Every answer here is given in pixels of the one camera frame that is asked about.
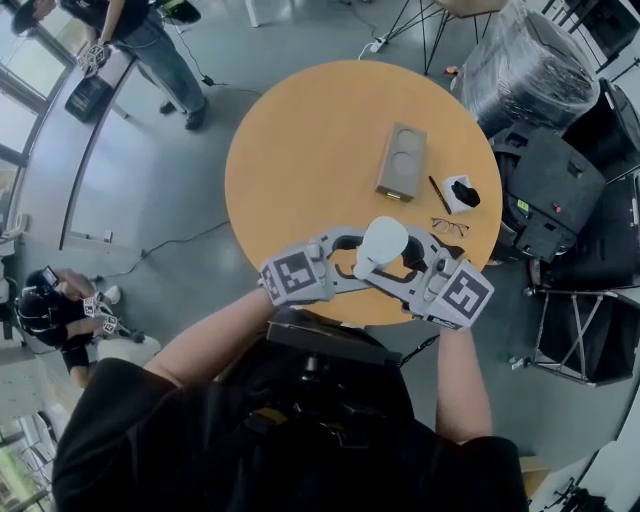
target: forearm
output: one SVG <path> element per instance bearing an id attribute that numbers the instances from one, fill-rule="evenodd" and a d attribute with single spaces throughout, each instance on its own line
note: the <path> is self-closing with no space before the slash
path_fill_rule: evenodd
<path id="1" fill-rule="evenodd" d="M 212 380 L 273 311 L 269 294 L 258 288 L 179 334 L 145 368 L 178 386 Z"/>
<path id="2" fill-rule="evenodd" d="M 102 34 L 100 35 L 100 39 L 105 43 L 108 43 L 113 38 L 113 33 L 118 26 L 118 21 L 120 21 L 124 2 L 125 0 L 109 0 L 107 16 L 105 17 Z"/>
<path id="3" fill-rule="evenodd" d="M 461 443 L 492 434 L 491 407 L 470 330 L 441 329 L 436 432 Z"/>

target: plastic-wrapped object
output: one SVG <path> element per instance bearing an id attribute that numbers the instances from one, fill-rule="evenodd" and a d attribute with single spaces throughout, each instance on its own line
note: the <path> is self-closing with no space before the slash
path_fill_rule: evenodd
<path id="1" fill-rule="evenodd" d="M 600 85 L 565 30 L 511 0 L 462 66 L 453 93 L 492 137 L 516 121 L 562 133 L 595 105 Z"/>

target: black case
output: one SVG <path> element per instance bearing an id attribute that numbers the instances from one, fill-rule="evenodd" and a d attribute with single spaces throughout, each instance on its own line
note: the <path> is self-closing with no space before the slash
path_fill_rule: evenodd
<path id="1" fill-rule="evenodd" d="M 576 245 L 545 271 L 545 284 L 568 290 L 639 284 L 638 180 L 630 175 L 605 187 Z"/>
<path id="2" fill-rule="evenodd" d="M 640 163 L 640 117 L 624 91 L 604 78 L 600 80 L 598 102 L 569 127 L 563 138 L 607 180 Z"/>
<path id="3" fill-rule="evenodd" d="M 497 259 L 550 262 L 573 246 L 605 185 L 597 169 L 558 135 L 517 124 L 499 133 L 493 152 L 503 184 Z"/>

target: table top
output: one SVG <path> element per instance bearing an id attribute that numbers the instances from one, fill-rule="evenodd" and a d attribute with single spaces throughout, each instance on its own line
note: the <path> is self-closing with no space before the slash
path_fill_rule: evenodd
<path id="1" fill-rule="evenodd" d="M 417 197 L 403 203 L 375 192 L 393 124 L 427 133 L 427 156 Z M 440 184 L 467 174 L 481 204 L 447 215 L 427 177 Z M 482 269 L 495 245 L 502 187 L 491 148 L 464 107 L 413 71 L 372 61 L 338 61 L 306 69 L 269 90 L 235 134 L 225 192 L 231 225 L 257 268 L 288 245 L 332 226 L 366 228 L 380 215 L 431 230 L 431 218 L 467 224 L 465 238 L 438 235 L 464 248 Z M 343 271 L 355 251 L 338 251 Z M 404 276 L 400 258 L 387 269 Z M 339 295 L 309 309 L 354 324 L 406 322 L 401 304 L 377 290 Z"/>

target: person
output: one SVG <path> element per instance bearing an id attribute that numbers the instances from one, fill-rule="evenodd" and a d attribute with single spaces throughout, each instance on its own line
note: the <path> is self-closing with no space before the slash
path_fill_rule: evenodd
<path id="1" fill-rule="evenodd" d="M 101 361 L 58 446 L 58 508 L 528 510 L 518 451 L 492 437 L 469 330 L 440 332 L 434 433 L 414 419 L 397 365 L 316 364 L 302 348 L 339 329 L 380 349 L 364 331 L 315 320 L 290 331 L 274 312 L 258 288 L 144 369 Z M 256 335 L 270 319 L 298 341 Z"/>
<path id="2" fill-rule="evenodd" d="M 56 283 L 43 282 L 50 270 Z M 93 297 L 95 290 L 82 274 L 71 269 L 41 269 L 27 276 L 16 312 L 23 328 L 45 345 L 59 349 L 71 381 L 86 388 L 96 364 L 89 363 L 87 344 L 102 332 L 103 318 L 87 317 L 82 299 Z M 121 292 L 117 286 L 104 293 L 109 305 L 117 304 Z"/>
<path id="3" fill-rule="evenodd" d="M 59 0 L 60 7 L 85 24 L 90 44 L 116 47 L 140 59 L 142 75 L 175 96 L 187 111 L 185 128 L 202 126 L 207 109 L 198 81 L 163 28 L 162 18 L 147 0 Z M 55 0 L 26 0 L 16 11 L 12 30 L 32 30 L 55 8 Z M 149 76 L 144 66 L 152 71 Z M 163 115 L 175 111 L 171 101 L 160 106 Z"/>

